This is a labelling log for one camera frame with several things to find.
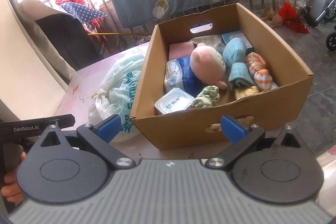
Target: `blue star print cloth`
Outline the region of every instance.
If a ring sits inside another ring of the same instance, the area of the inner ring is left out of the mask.
[[[60,6],[70,15],[73,15],[75,18],[77,18],[82,24],[90,22],[95,18],[106,16],[106,14],[103,12],[75,2],[66,2]]]

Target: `gray ribbed panel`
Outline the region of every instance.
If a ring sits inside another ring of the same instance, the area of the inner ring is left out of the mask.
[[[225,172],[199,160],[143,160],[117,171],[90,199],[57,207],[28,201],[10,216],[14,224],[327,224],[331,219],[314,202],[274,206],[251,199]]]

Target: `teal cloth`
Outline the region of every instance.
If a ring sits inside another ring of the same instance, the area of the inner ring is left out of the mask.
[[[223,60],[231,69],[229,87],[231,90],[255,85],[245,64],[246,45],[240,38],[232,39],[225,47]]]

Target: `triangular cutout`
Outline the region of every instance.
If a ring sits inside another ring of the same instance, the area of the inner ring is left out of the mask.
[[[291,133],[286,133],[285,137],[283,138],[281,142],[282,146],[289,146],[289,147],[295,147],[295,148],[300,148],[300,144],[295,138],[295,136]]]
[[[42,141],[41,147],[54,146],[59,144],[61,144],[61,142],[59,141],[56,132],[50,131]]]

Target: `red plastic bag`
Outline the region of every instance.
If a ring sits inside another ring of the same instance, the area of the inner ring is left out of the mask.
[[[283,18],[283,23],[292,30],[299,33],[309,33],[307,27],[298,18],[295,9],[287,1],[283,2],[278,15]]]

